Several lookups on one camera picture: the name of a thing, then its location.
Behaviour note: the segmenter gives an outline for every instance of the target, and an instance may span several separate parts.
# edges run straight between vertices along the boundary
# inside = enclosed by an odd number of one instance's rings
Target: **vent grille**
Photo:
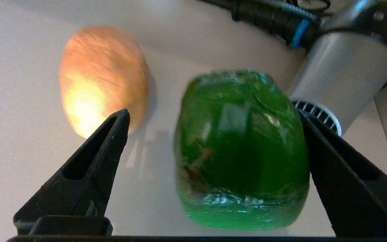
[[[337,118],[330,112],[327,108],[320,106],[318,104],[294,100],[292,103],[295,105],[296,109],[300,109],[306,112],[311,113],[321,120],[324,125],[334,131],[338,136],[341,136],[341,127]]]

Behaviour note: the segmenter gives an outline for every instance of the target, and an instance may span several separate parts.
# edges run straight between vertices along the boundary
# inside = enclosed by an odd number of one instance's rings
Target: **silver cylindrical housing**
[[[387,45],[355,32],[322,35],[288,89],[292,100],[317,104],[341,134],[387,82]]]

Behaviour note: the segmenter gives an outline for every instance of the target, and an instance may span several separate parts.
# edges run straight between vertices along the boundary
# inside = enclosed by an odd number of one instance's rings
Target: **blue ring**
[[[301,39],[307,27],[310,25],[310,21],[303,19],[295,31],[294,38],[292,39],[292,48],[298,49],[300,47]]]

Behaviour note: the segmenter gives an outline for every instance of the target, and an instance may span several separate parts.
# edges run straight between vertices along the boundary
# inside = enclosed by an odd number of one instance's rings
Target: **metal cylinder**
[[[287,90],[331,112],[341,135],[387,82],[387,45],[355,32],[330,32],[313,45]]]

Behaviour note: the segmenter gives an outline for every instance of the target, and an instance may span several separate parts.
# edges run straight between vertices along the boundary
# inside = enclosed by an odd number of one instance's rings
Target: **white table surface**
[[[175,194],[172,135],[187,81],[214,69],[251,67],[285,88],[303,51],[194,0],[0,0],[0,241],[15,236],[14,213],[84,142],[63,113],[58,69],[68,38],[96,25],[132,34],[154,76],[149,118],[129,136],[106,211],[114,234],[334,235],[313,183],[294,224],[254,233],[195,224]],[[344,138],[387,174],[387,141],[374,102]]]

